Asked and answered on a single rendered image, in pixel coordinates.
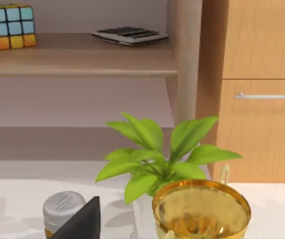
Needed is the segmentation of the coloured puzzle cube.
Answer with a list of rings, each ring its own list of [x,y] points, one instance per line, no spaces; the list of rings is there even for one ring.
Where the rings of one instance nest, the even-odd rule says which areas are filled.
[[[23,3],[0,3],[0,50],[36,46],[32,6]]]

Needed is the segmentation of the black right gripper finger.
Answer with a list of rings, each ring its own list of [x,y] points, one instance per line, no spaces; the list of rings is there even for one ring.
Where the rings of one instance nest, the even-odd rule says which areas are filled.
[[[100,239],[100,198],[94,196],[51,239]]]

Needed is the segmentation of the wooden drawer front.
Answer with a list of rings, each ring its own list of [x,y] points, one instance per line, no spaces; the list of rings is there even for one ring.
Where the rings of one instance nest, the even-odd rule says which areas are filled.
[[[240,154],[229,160],[229,181],[285,183],[285,100],[236,99],[285,95],[285,80],[223,80],[217,146]]]

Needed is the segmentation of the white capped bottle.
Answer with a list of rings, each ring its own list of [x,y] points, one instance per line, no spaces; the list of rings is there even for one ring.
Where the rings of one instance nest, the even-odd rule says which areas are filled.
[[[58,192],[47,198],[42,209],[46,238],[51,238],[85,204],[85,198],[73,191]]]

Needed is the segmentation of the green leafy potted plant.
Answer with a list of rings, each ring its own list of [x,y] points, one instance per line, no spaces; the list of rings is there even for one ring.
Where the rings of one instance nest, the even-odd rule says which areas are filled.
[[[125,121],[109,121],[107,125],[138,145],[122,147],[109,153],[107,164],[97,174],[100,182],[123,174],[131,179],[124,189],[124,200],[130,204],[143,195],[153,197],[164,186],[190,179],[206,179],[201,165],[240,159],[236,152],[211,144],[202,139],[217,123],[218,117],[189,119],[173,128],[170,135],[170,155],[163,153],[163,131],[152,119],[137,119],[123,113]]]

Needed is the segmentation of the wooden cupboard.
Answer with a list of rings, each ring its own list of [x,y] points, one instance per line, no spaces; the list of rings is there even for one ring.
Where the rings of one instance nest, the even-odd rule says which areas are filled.
[[[285,0],[203,0],[196,117],[230,182],[285,183]]]

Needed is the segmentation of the black and white calculator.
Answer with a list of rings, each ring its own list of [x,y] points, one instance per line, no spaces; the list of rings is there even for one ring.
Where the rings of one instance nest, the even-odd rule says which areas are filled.
[[[98,30],[92,32],[91,35],[109,43],[125,46],[151,44],[153,42],[168,39],[166,33],[162,34],[157,31],[130,26]]]

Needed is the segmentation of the open wooden shelf unit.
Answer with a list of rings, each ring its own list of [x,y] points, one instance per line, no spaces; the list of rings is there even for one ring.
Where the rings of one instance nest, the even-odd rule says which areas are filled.
[[[122,113],[172,128],[195,115],[202,0],[24,0],[34,48],[0,51],[0,161],[102,160],[131,141]],[[92,32],[139,27],[168,39],[138,46]]]

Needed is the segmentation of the gold trophy cup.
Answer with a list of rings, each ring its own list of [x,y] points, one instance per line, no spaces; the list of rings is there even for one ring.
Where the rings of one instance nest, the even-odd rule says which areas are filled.
[[[220,182],[183,180],[161,188],[152,201],[156,239],[245,239],[251,207],[227,185],[229,165]]]

